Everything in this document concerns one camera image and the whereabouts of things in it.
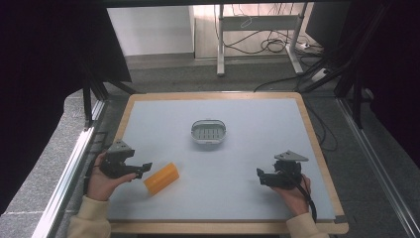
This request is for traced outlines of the aluminium frame rail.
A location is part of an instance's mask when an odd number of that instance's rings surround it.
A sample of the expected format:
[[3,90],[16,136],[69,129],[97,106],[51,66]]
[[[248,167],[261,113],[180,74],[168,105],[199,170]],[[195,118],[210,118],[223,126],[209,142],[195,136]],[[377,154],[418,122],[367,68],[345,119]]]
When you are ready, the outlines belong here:
[[344,99],[338,99],[337,103],[407,236],[409,238],[420,238],[420,225],[387,173],[365,131],[360,129],[354,121],[351,107]]
[[86,127],[78,131],[77,141],[72,148],[65,167],[62,169],[60,178],[31,238],[49,238],[53,234],[57,220],[65,214],[66,200],[70,197],[69,190],[73,187],[73,181],[77,177],[79,166],[84,159],[84,154],[91,141],[97,120],[101,116],[105,105],[106,103],[103,101],[96,101],[92,109],[89,110],[92,122],[83,121],[83,125]]

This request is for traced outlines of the person's left hand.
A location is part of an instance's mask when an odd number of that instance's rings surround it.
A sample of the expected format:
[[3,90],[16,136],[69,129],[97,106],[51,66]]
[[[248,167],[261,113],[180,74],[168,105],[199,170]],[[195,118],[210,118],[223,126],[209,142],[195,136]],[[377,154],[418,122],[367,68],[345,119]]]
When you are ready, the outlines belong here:
[[108,178],[105,176],[100,170],[100,165],[105,155],[106,153],[101,153],[95,159],[86,192],[87,197],[98,201],[107,201],[120,184],[136,178],[135,174],[124,175],[120,178]]

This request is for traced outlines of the white panel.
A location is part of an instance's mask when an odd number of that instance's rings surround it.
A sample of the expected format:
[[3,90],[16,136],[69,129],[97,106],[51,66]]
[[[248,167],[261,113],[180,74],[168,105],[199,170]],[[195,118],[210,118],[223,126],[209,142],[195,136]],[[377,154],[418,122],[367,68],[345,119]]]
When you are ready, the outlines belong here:
[[190,6],[108,8],[123,54],[191,54],[194,17]]

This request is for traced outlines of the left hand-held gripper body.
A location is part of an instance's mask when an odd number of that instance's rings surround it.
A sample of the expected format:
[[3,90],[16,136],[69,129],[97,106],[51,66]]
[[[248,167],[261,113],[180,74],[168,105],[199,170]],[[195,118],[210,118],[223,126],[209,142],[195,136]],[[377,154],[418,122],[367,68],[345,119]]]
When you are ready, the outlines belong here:
[[100,165],[101,172],[110,179],[134,174],[139,167],[127,166],[125,161],[135,155],[135,151],[122,140],[115,141],[106,151]]

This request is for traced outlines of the white desk frame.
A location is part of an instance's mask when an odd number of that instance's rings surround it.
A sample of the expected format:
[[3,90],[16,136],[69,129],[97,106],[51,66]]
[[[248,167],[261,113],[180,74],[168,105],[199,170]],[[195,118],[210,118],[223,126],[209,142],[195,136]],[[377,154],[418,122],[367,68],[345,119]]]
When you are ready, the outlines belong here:
[[295,48],[303,24],[308,3],[304,2],[297,15],[266,15],[266,16],[224,16],[224,5],[219,5],[217,18],[218,52],[217,75],[225,75],[225,32],[241,31],[291,31],[291,40],[285,44],[285,49],[296,74],[302,74],[303,69],[297,59]]

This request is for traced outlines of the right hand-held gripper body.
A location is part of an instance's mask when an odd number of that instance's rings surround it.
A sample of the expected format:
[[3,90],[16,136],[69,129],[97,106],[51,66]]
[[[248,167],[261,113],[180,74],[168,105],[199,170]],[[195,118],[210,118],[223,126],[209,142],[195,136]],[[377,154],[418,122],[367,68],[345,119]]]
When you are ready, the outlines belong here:
[[301,163],[308,162],[309,159],[290,150],[274,157],[274,173],[266,175],[266,184],[282,189],[294,189],[302,180]]

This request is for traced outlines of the dark monitor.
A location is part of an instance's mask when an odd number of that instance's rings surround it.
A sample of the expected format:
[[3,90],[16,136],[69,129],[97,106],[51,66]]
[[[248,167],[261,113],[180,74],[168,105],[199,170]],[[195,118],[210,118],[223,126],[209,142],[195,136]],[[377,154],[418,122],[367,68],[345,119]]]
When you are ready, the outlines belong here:
[[315,2],[305,33],[327,52],[336,48],[350,5],[349,1]]

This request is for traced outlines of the white power strip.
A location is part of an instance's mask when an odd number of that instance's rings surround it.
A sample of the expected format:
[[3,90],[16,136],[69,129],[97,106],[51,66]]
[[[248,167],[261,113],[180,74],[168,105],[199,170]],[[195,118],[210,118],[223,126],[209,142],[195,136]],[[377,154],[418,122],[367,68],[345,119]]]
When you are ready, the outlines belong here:
[[322,79],[323,77],[325,77],[327,74],[329,73],[329,70],[327,68],[321,68],[318,72],[316,72],[311,80],[316,82],[320,79]]

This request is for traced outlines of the black metal stand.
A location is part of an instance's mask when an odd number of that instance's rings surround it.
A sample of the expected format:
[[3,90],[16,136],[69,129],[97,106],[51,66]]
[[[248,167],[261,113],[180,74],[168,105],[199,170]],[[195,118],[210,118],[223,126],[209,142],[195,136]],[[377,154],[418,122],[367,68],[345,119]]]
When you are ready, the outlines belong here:
[[84,123],[84,130],[87,131],[93,125],[93,112],[92,112],[92,103],[91,103],[91,94],[94,94],[95,97],[100,100],[104,101],[108,99],[108,90],[106,89],[104,83],[108,82],[113,86],[121,89],[122,91],[132,95],[138,94],[138,91],[134,88],[124,84],[120,80],[111,79],[108,76],[97,76],[95,75],[89,66],[85,63],[81,65],[85,76],[82,80],[83,82],[83,108],[84,108],[84,116],[85,116],[85,123]]
[[350,90],[353,91],[353,99],[351,100],[352,118],[359,129],[363,128],[361,121],[363,83],[359,75],[359,70],[363,55],[389,6],[390,2],[388,0],[379,0],[372,13],[361,22],[360,26],[353,32],[350,38],[338,50],[333,51],[334,56],[337,53],[343,53],[345,62],[324,78],[300,90],[301,93],[309,93],[332,79],[339,77],[339,81],[334,88],[334,94],[339,98],[344,98]]

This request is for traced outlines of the light grey table mat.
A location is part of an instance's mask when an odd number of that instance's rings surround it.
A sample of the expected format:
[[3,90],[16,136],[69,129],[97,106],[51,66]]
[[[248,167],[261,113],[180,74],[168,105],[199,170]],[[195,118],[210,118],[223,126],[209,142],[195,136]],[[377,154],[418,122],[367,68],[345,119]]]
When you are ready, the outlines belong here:
[[[220,144],[197,144],[191,126],[221,120],[227,136]],[[179,178],[156,195],[138,179],[120,185],[110,198],[108,216],[130,221],[286,220],[283,200],[261,185],[257,168],[273,170],[275,155],[288,150],[309,159],[311,197],[321,221],[334,219],[328,195],[297,102],[285,99],[156,100],[134,104],[124,142],[132,165],[169,163]]]

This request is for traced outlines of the grey soap dish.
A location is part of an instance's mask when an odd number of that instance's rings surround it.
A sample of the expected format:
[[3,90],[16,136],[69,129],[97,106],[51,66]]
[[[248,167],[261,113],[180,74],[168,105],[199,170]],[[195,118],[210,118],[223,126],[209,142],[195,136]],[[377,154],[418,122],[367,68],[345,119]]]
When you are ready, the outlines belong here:
[[197,144],[220,144],[226,136],[226,125],[221,120],[198,120],[191,126],[191,137]]

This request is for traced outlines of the dark curtain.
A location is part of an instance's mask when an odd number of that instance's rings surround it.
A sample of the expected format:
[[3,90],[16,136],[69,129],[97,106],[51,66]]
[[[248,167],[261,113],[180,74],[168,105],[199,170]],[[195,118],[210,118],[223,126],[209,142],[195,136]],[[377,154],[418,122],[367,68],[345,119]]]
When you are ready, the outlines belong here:
[[372,112],[420,168],[420,0],[354,3],[354,20],[368,18],[381,3],[389,5],[360,70],[373,93]]
[[0,0],[0,215],[90,78],[131,79],[101,0]]

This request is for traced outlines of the person's right hand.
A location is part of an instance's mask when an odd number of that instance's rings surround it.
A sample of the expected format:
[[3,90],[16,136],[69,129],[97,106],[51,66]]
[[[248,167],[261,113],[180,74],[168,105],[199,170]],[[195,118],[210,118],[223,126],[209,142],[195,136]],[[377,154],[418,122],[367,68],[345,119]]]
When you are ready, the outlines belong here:
[[309,203],[304,194],[297,187],[294,189],[273,187],[272,190],[280,195],[289,211],[294,216],[309,212]]

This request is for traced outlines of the orange soap bar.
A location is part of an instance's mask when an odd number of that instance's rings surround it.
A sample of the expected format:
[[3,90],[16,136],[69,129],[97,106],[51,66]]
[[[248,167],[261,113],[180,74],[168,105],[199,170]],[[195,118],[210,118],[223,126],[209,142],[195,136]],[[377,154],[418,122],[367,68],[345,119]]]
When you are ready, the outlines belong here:
[[162,169],[148,177],[144,181],[144,185],[149,195],[156,195],[164,188],[172,184],[179,178],[177,167],[174,163],[169,163]]

